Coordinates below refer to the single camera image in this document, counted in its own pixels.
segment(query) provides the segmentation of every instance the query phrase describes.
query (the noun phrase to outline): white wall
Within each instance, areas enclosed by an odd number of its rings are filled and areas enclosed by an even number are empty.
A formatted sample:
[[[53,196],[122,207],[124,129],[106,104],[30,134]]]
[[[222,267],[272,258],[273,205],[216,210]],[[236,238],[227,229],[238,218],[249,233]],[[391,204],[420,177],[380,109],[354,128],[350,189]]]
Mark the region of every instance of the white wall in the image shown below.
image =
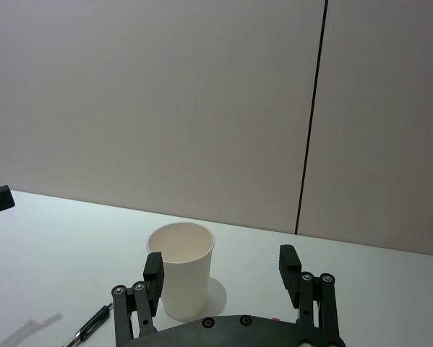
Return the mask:
[[[0,184],[292,232],[322,7],[0,1]]]
[[[433,0],[330,2],[299,234],[433,254]]]

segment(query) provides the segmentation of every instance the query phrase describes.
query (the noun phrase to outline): white paper cup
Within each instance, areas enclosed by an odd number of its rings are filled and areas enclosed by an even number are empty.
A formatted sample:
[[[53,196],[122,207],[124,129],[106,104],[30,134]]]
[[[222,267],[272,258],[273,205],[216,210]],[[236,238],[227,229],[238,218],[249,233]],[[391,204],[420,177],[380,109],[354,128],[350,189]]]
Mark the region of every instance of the white paper cup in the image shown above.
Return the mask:
[[[165,268],[162,302],[168,316],[187,320],[205,307],[215,237],[194,223],[159,228],[147,240],[147,250],[161,252]]]

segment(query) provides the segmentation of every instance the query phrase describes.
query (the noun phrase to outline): pen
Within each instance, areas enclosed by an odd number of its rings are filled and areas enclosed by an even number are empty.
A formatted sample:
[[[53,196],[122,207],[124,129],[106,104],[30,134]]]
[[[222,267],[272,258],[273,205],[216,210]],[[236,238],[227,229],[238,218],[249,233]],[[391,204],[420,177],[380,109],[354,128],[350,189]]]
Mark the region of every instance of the pen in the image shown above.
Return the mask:
[[[110,317],[112,307],[112,303],[102,307],[98,313],[94,314],[91,319],[74,334],[74,338],[62,347],[74,347],[86,341]]]

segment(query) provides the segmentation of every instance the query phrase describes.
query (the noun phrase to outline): black vertical line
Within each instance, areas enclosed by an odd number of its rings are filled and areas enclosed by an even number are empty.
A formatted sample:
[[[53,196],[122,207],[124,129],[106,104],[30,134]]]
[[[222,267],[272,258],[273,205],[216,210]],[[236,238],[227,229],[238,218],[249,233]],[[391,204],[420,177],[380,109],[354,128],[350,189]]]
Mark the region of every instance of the black vertical line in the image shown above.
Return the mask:
[[[320,29],[319,50],[317,52],[316,75],[314,76],[314,87],[312,89],[311,113],[309,114],[308,137],[306,139],[306,151],[304,153],[303,176],[301,177],[300,199],[298,202],[298,211],[296,212],[295,235],[298,234],[298,225],[300,221],[301,203],[303,201],[304,178],[306,176],[306,165],[308,163],[309,141],[311,140],[312,117],[314,115],[314,104],[316,102],[317,78],[319,77],[320,56],[322,53],[322,42],[324,40],[325,18],[327,17],[327,8],[329,0],[325,0],[324,14],[322,15],[322,27]]]

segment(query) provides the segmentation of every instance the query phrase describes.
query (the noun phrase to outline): white table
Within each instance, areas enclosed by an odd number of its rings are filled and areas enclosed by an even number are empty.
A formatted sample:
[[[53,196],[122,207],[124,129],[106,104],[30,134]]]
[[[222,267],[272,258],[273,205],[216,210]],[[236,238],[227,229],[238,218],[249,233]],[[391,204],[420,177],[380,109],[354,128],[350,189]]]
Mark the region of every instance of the white table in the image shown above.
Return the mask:
[[[14,199],[16,206],[0,213],[0,347],[16,346],[2,341],[22,326],[31,335],[18,346],[61,346],[111,301],[116,284],[142,278],[149,233],[189,220],[21,192]],[[204,315],[293,322],[296,311],[278,273],[279,246],[293,244],[305,270],[336,277],[347,346],[433,346],[433,257],[197,223],[216,237]],[[154,323],[159,330],[180,324],[161,304]],[[114,347],[113,319],[84,346]]]

